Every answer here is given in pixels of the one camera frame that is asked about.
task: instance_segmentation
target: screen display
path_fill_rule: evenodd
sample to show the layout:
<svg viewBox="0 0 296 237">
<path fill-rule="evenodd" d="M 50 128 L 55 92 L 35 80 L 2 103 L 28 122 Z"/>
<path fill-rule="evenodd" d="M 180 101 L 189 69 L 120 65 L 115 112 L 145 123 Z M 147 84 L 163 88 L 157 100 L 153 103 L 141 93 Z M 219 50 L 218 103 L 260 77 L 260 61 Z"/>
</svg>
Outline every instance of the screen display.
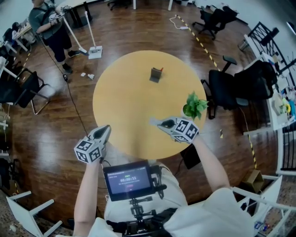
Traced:
<svg viewBox="0 0 296 237">
<path fill-rule="evenodd" d="M 146 167 L 139 167 L 107 174 L 113 194 L 127 193 L 150 187 Z"/>
</svg>

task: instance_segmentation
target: round wooden table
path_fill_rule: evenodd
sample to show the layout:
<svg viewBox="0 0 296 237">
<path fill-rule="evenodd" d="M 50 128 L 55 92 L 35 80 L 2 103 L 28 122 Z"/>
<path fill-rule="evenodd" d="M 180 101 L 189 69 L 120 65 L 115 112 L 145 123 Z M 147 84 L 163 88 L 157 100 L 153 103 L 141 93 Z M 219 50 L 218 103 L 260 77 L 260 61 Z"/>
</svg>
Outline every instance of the round wooden table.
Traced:
<svg viewBox="0 0 296 237">
<path fill-rule="evenodd" d="M 151 68 L 163 68 L 159 83 L 150 81 Z M 184 150 L 150 118 L 181 117 L 188 94 L 195 91 L 206 99 L 200 79 L 180 59 L 159 51 L 138 51 L 117 59 L 101 75 L 93 94 L 97 125 L 109 124 L 109 142 L 127 155 L 141 159 L 161 159 Z M 206 111 L 197 126 L 202 129 Z"/>
</svg>

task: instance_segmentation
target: cardboard box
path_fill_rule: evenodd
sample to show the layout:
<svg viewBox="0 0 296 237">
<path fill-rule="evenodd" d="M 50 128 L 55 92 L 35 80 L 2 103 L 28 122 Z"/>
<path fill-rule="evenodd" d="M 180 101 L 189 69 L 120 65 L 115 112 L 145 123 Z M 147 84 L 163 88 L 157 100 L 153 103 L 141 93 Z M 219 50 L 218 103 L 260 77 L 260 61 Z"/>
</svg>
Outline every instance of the cardboard box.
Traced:
<svg viewBox="0 0 296 237">
<path fill-rule="evenodd" d="M 243 178 L 242 188 L 252 193 L 259 193 L 264 184 L 264 179 L 260 170 L 249 171 Z"/>
</svg>

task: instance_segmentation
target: mop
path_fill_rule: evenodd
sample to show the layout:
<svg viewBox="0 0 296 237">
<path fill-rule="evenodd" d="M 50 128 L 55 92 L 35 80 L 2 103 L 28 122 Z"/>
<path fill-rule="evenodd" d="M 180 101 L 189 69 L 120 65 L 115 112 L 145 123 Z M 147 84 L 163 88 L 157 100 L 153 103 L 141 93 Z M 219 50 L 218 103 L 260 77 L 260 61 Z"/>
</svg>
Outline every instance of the mop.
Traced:
<svg viewBox="0 0 296 237">
<path fill-rule="evenodd" d="M 68 22 L 67 22 L 66 19 L 65 19 L 65 17 L 63 17 L 63 19 L 64 19 L 64 22 L 66 23 L 68 29 L 70 30 L 70 32 L 71 32 L 71 34 L 72 34 L 74 40 L 75 40 L 76 43 L 78 44 L 78 47 L 79 47 L 78 50 L 79 50 L 83 55 L 88 56 L 88 52 L 87 52 L 84 48 L 82 48 L 82 46 L 81 46 L 80 43 L 78 42 L 77 38 L 75 37 L 75 35 L 74 35 L 74 33 L 73 33 L 71 27 L 69 26 Z"/>
<path fill-rule="evenodd" d="M 88 59 L 101 58 L 102 57 L 103 47 L 102 46 L 96 46 L 96 43 L 95 43 L 94 38 L 93 38 L 93 32 L 92 32 L 92 29 L 91 29 L 91 25 L 89 24 L 87 11 L 85 11 L 85 16 L 86 16 L 86 19 L 87 19 L 88 28 L 89 28 L 89 31 L 91 33 L 92 42 L 93 42 L 93 47 L 91 47 L 89 49 L 89 52 L 88 52 L 88 55 L 89 55 Z"/>
</svg>

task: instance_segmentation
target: gray t-shirt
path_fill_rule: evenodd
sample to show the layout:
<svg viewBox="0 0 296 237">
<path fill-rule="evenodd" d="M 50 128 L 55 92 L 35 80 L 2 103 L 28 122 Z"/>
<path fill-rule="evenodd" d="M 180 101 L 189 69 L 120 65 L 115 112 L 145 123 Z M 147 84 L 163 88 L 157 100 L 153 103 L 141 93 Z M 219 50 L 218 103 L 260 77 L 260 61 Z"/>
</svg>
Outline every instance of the gray t-shirt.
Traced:
<svg viewBox="0 0 296 237">
<path fill-rule="evenodd" d="M 51 1 L 45 0 L 44 2 L 46 2 L 49 7 L 55 8 L 55 5 Z M 39 7 L 39 8 L 41 8 L 43 10 L 47 10 L 47 6 L 45 5 L 45 3 L 43 3 L 41 5 L 41 7 Z M 40 26 L 49 23 L 49 16 L 51 14 L 54 14 L 54 13 L 55 13 L 55 11 L 52 11 L 48 15 L 48 17 L 46 17 L 46 19 L 44 20 L 44 22 L 41 24 L 45 12 L 44 11 L 40 11 L 40 10 L 38 10 L 36 8 L 35 9 L 32 9 L 31 12 L 30 12 L 30 14 L 29 14 L 29 23 L 30 23 L 33 31 L 36 32 Z M 56 25 L 54 25 L 54 26 L 52 26 L 47 31 L 44 31 L 44 32 L 41 33 L 42 37 L 44 39 L 48 39 L 54 33 L 56 33 L 60 29 L 61 26 L 62 26 L 62 23 L 61 22 L 58 23 L 58 24 L 56 24 Z"/>
</svg>

